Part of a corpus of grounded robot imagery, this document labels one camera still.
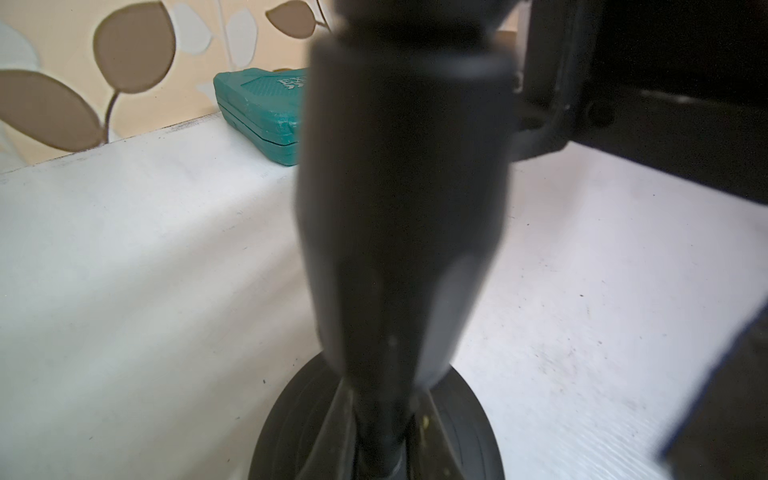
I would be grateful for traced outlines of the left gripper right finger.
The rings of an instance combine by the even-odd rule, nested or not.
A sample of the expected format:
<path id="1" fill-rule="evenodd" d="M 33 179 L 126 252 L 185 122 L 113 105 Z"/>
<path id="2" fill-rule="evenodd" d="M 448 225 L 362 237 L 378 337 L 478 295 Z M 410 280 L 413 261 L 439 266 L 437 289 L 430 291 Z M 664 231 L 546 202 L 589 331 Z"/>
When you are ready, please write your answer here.
<path id="1" fill-rule="evenodd" d="M 418 398 L 410 422 L 410 478 L 465 478 L 429 391 Z"/>

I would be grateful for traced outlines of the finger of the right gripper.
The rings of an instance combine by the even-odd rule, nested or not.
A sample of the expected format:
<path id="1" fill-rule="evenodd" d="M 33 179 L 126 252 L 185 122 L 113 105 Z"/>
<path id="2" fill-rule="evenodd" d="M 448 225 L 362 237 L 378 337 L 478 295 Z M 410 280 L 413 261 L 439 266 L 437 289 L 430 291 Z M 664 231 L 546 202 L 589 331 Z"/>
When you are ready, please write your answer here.
<path id="1" fill-rule="evenodd" d="M 661 449 L 674 479 L 767 477 L 767 308 L 735 337 Z"/>

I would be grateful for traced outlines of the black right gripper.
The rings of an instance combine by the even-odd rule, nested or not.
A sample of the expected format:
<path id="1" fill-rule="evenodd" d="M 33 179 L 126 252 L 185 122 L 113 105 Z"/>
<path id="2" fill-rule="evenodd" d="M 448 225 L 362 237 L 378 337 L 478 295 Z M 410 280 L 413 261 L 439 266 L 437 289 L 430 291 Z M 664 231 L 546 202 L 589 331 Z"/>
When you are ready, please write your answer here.
<path id="1" fill-rule="evenodd" d="M 575 142 L 767 200 L 763 1 L 523 1 L 514 158 Z"/>

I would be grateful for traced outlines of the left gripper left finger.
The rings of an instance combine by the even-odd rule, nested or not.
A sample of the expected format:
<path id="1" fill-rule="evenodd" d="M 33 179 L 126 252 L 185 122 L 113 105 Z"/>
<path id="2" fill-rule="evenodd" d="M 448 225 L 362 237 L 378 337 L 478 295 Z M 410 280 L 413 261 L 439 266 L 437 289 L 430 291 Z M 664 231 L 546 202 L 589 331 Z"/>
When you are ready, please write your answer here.
<path id="1" fill-rule="evenodd" d="M 354 395 L 347 382 L 342 380 L 297 479 L 352 479 L 355 455 Z"/>

